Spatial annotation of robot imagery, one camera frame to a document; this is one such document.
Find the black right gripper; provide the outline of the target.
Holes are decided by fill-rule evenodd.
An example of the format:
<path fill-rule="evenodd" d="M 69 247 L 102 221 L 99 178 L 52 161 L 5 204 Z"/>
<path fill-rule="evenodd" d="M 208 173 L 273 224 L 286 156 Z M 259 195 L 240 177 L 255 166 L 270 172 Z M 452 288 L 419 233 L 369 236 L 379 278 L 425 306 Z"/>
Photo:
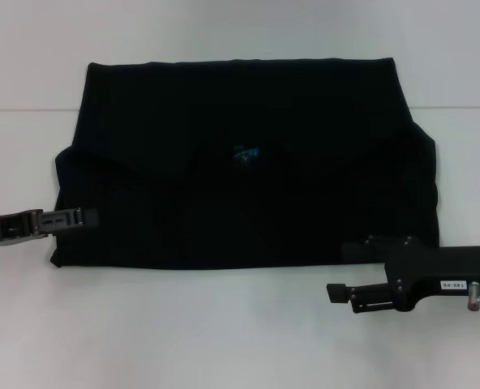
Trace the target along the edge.
<path fill-rule="evenodd" d="M 386 259 L 388 284 L 327 284 L 333 304 L 350 304 L 355 314 L 381 310 L 409 312 L 423 298 L 465 296 L 480 309 L 480 246 L 432 248 L 404 236 L 369 235 L 341 245 L 342 259 Z"/>

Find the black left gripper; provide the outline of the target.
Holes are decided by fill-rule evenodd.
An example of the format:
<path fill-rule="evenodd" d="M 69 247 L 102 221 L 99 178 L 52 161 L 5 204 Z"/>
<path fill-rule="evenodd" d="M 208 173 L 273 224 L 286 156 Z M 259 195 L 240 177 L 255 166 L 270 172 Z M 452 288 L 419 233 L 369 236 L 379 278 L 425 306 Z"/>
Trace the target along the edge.
<path fill-rule="evenodd" d="M 43 238 L 38 228 L 41 215 L 41 229 L 81 229 L 99 225 L 96 209 L 72 208 L 55 212 L 32 209 L 0 216 L 0 246 L 10 246 Z"/>

